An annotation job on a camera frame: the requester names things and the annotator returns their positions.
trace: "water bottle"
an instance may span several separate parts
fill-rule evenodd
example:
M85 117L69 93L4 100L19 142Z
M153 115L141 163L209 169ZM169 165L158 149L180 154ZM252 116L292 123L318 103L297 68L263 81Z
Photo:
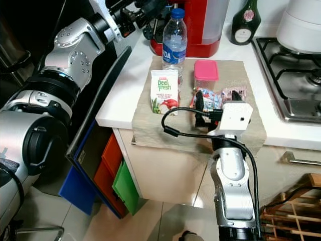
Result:
M182 75L187 46L187 30L183 21L183 9L173 9L171 20L163 32L163 69L177 69L179 85L182 84Z

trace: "white appliance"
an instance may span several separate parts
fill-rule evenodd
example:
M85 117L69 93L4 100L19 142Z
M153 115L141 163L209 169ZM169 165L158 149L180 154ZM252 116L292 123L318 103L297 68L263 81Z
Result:
M297 54L321 54L321 0L291 0L276 37Z

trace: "pink lid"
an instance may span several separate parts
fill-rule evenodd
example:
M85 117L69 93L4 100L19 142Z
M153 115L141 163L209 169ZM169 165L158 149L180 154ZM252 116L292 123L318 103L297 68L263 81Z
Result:
M196 60L194 77L198 81L218 81L219 73L216 62L214 60Z

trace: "snack package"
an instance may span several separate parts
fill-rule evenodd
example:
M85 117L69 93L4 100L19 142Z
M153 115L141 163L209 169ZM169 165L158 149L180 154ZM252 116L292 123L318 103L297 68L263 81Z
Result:
M213 92L208 89L197 87L195 89L195 94L192 98L190 108L195 108L195 102L196 102L196 93L198 91L201 91L203 94L203 102L204 102L204 112L213 111L214 109L221 109L222 105L226 101L232 100L232 91L236 91L241 96L241 99L245 101L246 97L246 87L240 86L240 87L229 87L224 88L221 92Z
M165 114L178 107L178 71L152 70L150 100L153 113Z

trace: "green wine bottle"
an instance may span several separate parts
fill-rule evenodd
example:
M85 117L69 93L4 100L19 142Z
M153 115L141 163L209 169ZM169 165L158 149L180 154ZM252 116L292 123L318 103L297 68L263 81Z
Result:
M237 45L251 42L261 17L257 9L257 0L248 0L246 5L233 18L230 41Z

